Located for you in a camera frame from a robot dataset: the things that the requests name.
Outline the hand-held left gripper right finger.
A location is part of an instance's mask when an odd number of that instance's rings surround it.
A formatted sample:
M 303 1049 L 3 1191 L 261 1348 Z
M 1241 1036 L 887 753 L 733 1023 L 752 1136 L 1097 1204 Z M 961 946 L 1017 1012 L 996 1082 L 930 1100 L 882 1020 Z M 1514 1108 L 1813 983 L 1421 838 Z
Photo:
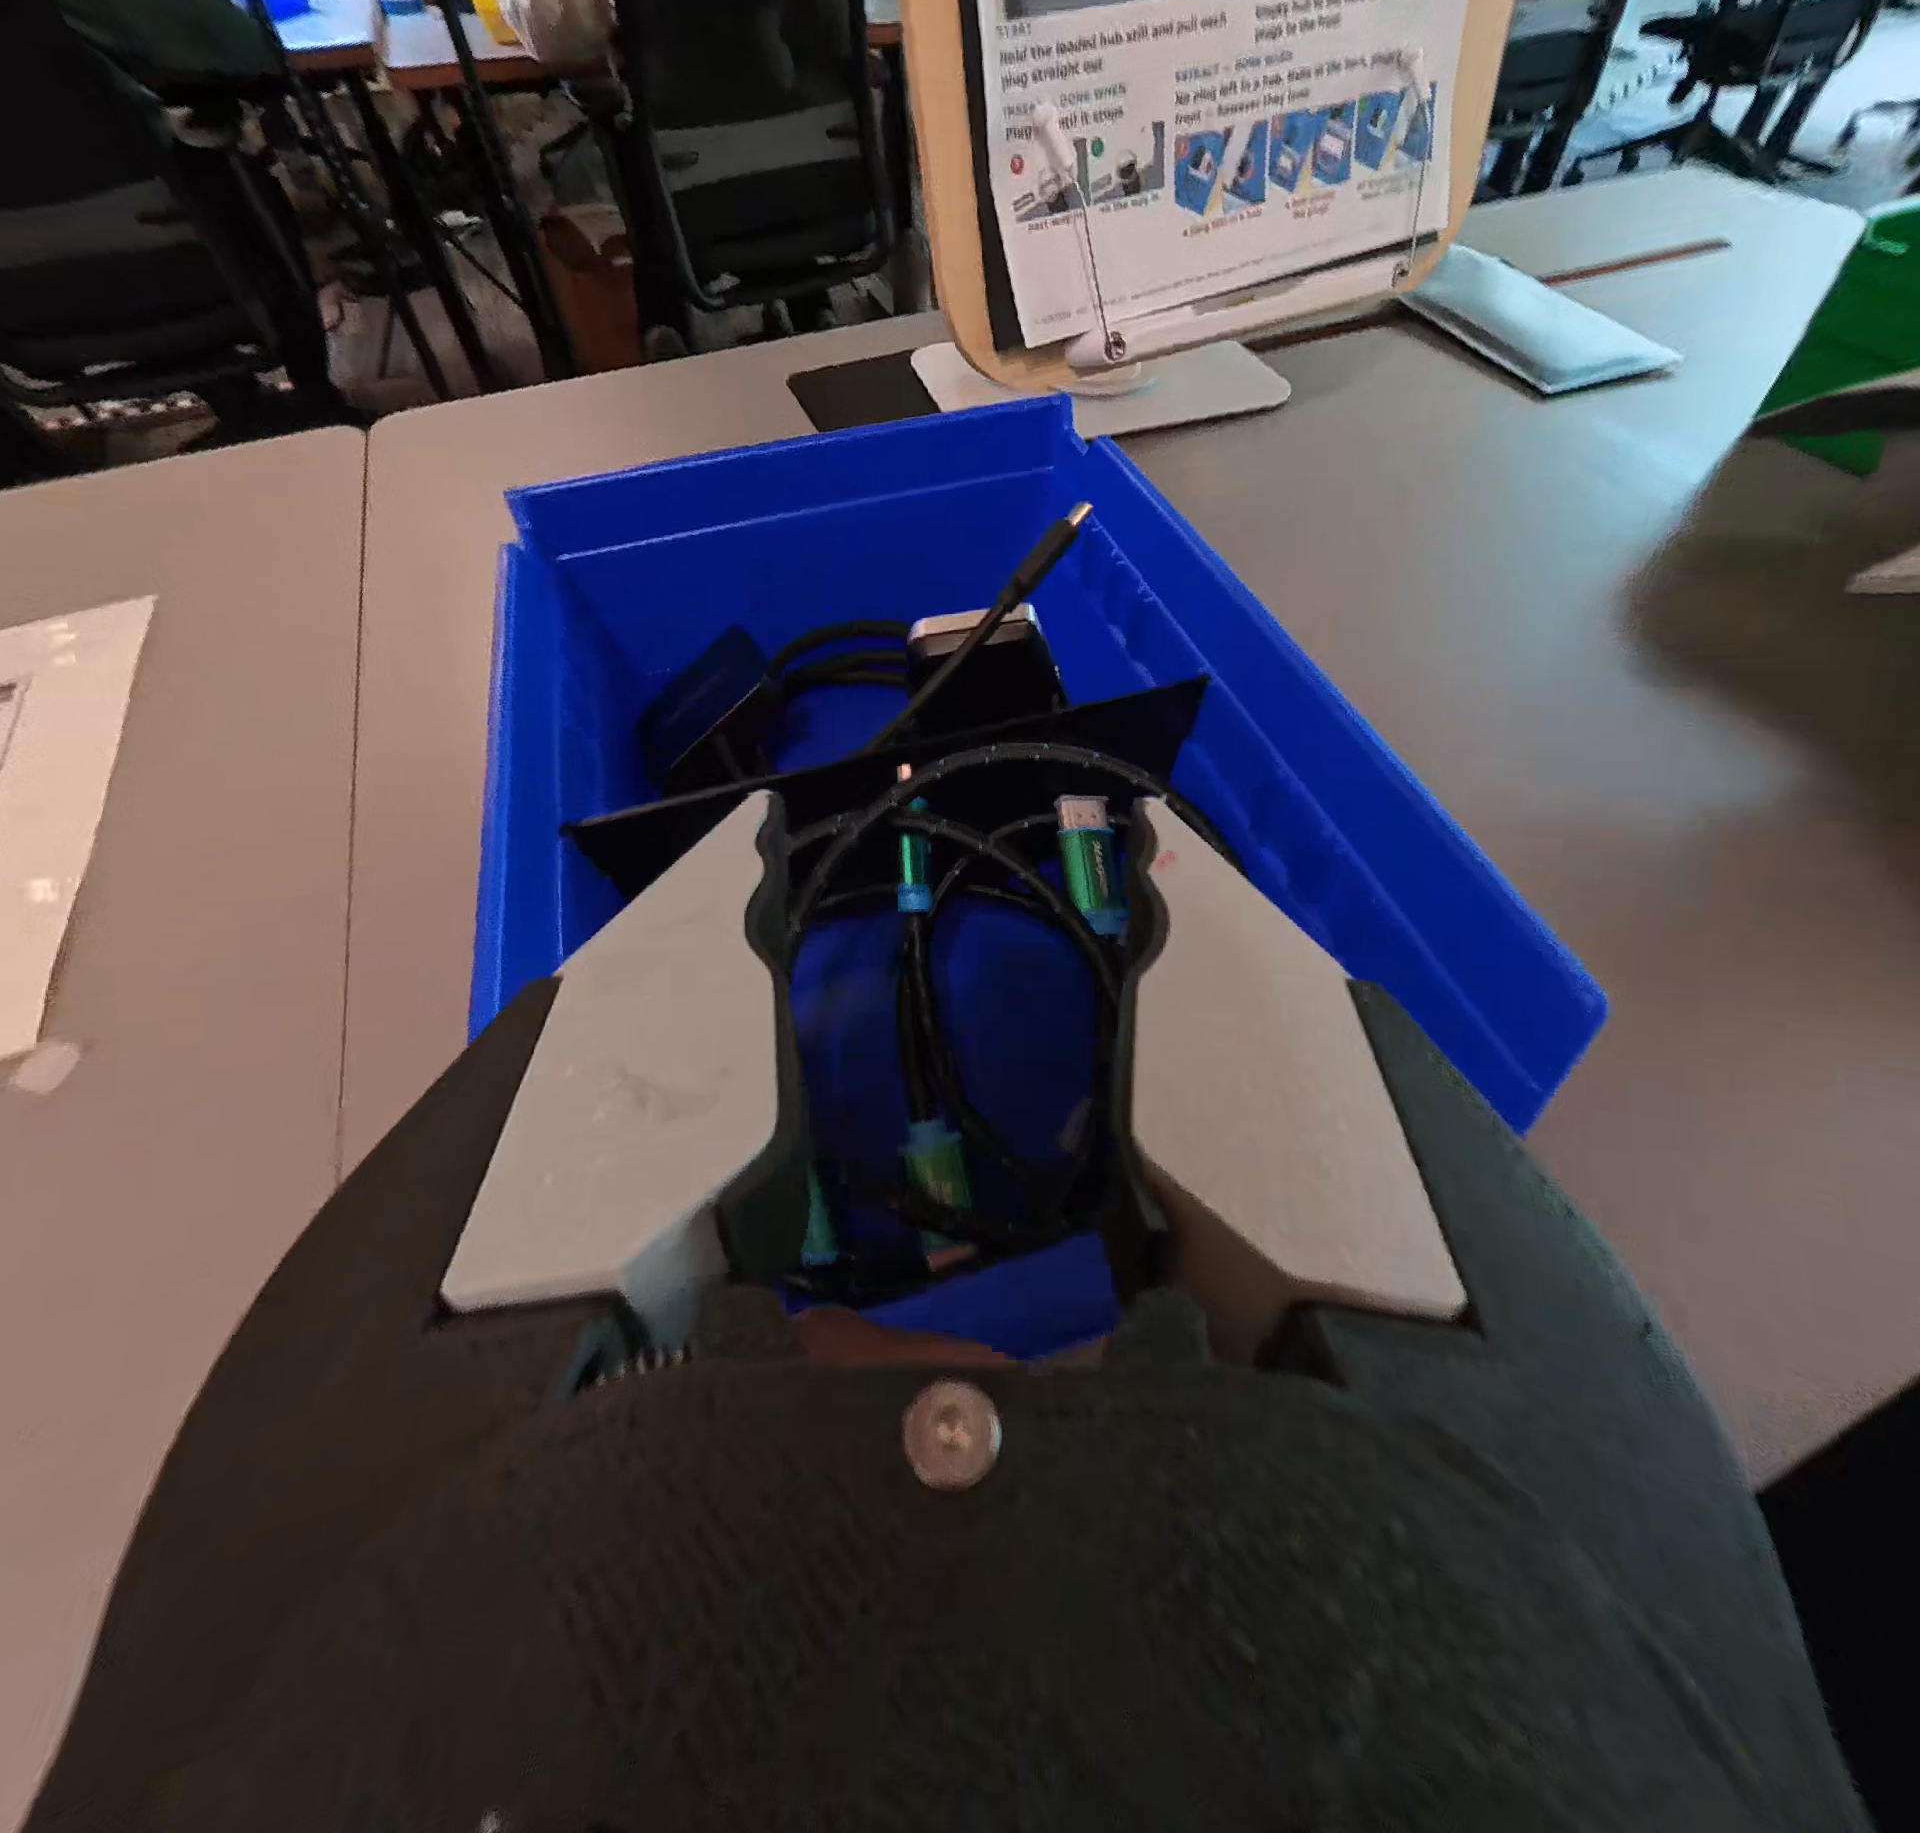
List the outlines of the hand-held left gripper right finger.
M 1127 844 L 1115 1151 L 1215 1358 L 1291 1314 L 1459 1325 L 1470 1295 L 1351 983 L 1166 797 Z

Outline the black office chair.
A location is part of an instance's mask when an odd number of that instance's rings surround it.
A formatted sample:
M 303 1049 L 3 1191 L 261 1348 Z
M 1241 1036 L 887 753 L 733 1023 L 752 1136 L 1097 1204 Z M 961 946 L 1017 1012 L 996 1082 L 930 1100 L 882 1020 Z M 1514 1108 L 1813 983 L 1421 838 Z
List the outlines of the black office chair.
M 1640 21 L 1640 37 L 1678 49 L 1673 108 L 1699 110 L 1619 152 L 1630 168 L 1645 150 L 1673 165 L 1714 165 L 1773 182 L 1802 117 L 1824 83 L 1859 48 L 1888 0 L 1710 0 L 1684 14 Z
M 640 330 L 812 330 L 899 246 L 866 0 L 611 0 Z
M 1473 201 L 1546 191 L 1630 0 L 1514 0 Z

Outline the green plastic bin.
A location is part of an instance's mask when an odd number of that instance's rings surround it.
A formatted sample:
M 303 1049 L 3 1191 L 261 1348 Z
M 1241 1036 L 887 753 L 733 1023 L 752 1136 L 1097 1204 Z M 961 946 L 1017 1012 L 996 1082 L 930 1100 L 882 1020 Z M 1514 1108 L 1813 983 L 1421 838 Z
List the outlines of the green plastic bin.
M 1868 212 L 1848 259 L 1770 386 L 1758 413 L 1918 367 L 1918 199 Z M 1879 470 L 1890 432 L 1767 437 L 1853 476 Z

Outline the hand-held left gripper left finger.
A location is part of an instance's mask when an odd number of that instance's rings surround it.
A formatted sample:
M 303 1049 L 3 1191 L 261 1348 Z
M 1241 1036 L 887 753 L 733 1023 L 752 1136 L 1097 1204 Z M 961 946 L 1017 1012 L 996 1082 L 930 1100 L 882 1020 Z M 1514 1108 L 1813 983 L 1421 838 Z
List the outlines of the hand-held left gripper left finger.
M 441 1280 L 449 1310 L 696 1310 L 801 1268 L 786 858 L 779 795 L 747 794 L 564 960 Z

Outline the black usb hub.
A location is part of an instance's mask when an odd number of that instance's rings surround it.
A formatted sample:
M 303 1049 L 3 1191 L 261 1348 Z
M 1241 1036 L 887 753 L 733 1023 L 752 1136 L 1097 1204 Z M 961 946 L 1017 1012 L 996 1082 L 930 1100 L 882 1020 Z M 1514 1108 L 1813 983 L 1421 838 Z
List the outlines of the black usb hub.
M 725 625 L 642 708 L 636 744 L 661 795 L 733 786 L 771 773 L 765 739 L 777 717 L 766 654 L 740 625 Z

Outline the wooden document board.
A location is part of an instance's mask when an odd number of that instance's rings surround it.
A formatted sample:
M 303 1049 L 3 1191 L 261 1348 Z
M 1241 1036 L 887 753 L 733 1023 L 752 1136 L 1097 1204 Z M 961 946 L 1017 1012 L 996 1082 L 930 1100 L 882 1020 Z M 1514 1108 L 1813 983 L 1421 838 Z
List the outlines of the wooden document board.
M 1215 338 L 1251 338 L 1302 333 L 1319 312 L 1354 312 L 1425 283 L 1460 232 L 1479 180 L 1484 131 L 1498 88 L 1514 0 L 1470 0 L 1452 86 L 1442 95 L 1448 131 L 1446 228 L 1429 248 L 1410 259 L 1347 261 L 1326 277 L 1277 283 L 1210 303 L 1202 312 L 1176 312 L 1170 340 L 1127 342 L 1127 356 L 1108 360 L 1088 352 L 1084 374 L 1066 342 L 1041 349 L 998 347 L 990 316 L 987 237 L 981 229 L 978 185 L 964 19 L 971 0 L 899 0 L 914 152 L 920 178 L 930 274 L 947 333 L 972 370 L 1022 395 L 1037 391 L 1095 391 L 1108 379 L 1121 391 L 1127 370 L 1163 353 L 1202 347 Z

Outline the white paper sheet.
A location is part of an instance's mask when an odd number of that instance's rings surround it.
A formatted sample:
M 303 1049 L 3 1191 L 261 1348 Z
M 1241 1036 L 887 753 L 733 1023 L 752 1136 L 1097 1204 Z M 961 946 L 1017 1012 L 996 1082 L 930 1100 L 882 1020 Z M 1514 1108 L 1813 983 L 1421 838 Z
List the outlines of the white paper sheet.
M 40 1042 L 156 599 L 1 633 L 1 1056 Z

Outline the silver foil pouch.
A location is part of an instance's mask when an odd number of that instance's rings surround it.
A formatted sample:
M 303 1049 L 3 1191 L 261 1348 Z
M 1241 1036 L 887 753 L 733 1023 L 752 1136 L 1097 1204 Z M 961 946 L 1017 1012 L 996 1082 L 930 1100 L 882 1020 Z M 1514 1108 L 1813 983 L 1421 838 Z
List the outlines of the silver foil pouch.
M 1401 306 L 1499 374 L 1556 399 L 1673 374 L 1681 353 L 1508 261 L 1452 244 Z

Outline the blue plastic bin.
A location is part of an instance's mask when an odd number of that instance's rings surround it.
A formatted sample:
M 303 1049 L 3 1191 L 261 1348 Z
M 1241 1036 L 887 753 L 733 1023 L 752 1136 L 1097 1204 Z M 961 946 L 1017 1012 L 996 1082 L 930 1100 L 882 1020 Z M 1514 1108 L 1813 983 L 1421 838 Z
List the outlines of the blue plastic bin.
M 550 981 L 590 935 L 733 807 L 773 792 L 786 825 L 786 907 L 825 823 L 866 809 L 901 765 L 981 742 L 1074 742 L 1140 765 L 1212 819 L 1241 873 L 1351 983 L 1426 1195 L 1486 1326 L 1496 1273 L 1475 1268 L 1473 1198 L 1499 1191 L 1508 1138 L 1468 1160 L 1421 1138 L 1414 1091 L 1435 1061 L 1450 1116 L 1523 1129 L 1605 1015 L 1593 981 L 1512 894 L 1401 759 L 1134 463 L 1084 442 L 1065 404 L 822 432 L 509 495 L 494 614 L 489 788 L 470 967 L 470 1028 Z M 904 726 L 1032 603 L 1069 692 L 1065 711 L 964 736 Z M 906 630 L 987 616 L 910 702 Z M 665 680 L 740 625 L 779 683 L 771 773 L 661 795 L 636 720 Z M 1144 794 L 1045 767 L 947 780 L 927 807 L 992 834 L 1100 795 L 1127 844 Z M 815 1142 L 887 1175 L 909 1113 L 895 1033 L 898 838 L 873 829 L 788 952 Z M 1080 952 L 1014 909 L 959 901 L 934 929 L 947 1042 L 972 1102 L 1056 1162 L 1088 1091 L 1093 994 Z M 1115 1151 L 1113 1053 L 1091 1209 L 1062 1243 L 956 1276 L 818 1292 L 885 1325 L 1015 1358 L 1105 1332 L 1115 1292 L 1145 1284 L 1153 1243 Z

